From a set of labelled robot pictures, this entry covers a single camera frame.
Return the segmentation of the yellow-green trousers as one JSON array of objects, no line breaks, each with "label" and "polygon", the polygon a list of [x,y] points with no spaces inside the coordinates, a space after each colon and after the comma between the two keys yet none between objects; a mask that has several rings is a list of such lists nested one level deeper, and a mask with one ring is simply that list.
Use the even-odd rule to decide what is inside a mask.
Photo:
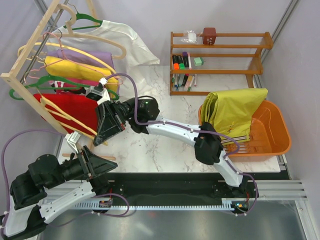
[{"label": "yellow-green trousers", "polygon": [[267,97],[266,88],[210,92],[199,110],[199,122],[238,143],[250,140],[252,116]]}]

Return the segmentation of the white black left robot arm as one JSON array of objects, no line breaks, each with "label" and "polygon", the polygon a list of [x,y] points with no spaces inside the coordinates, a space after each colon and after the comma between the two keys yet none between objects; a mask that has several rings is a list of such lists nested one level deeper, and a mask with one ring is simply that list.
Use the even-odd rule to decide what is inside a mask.
[{"label": "white black left robot arm", "polygon": [[[91,197],[104,197],[110,191],[107,173],[117,163],[95,155],[84,146],[79,153],[59,163],[52,154],[44,154],[28,165],[9,188],[9,212],[2,216],[3,238],[25,240],[38,235],[59,215]],[[82,183],[63,196],[40,204],[47,190],[73,180]]]}]

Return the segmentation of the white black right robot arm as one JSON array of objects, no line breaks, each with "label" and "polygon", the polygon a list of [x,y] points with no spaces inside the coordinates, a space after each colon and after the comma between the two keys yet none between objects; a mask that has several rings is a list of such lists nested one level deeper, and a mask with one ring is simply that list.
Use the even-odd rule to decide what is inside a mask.
[{"label": "white black right robot arm", "polygon": [[248,178],[230,162],[222,144],[222,134],[210,123],[190,125],[164,118],[160,116],[157,100],[151,96],[133,97],[124,102],[100,99],[95,111],[95,146],[123,132],[128,123],[137,134],[164,136],[192,146],[196,160],[214,166],[233,196],[240,197],[247,191]]}]

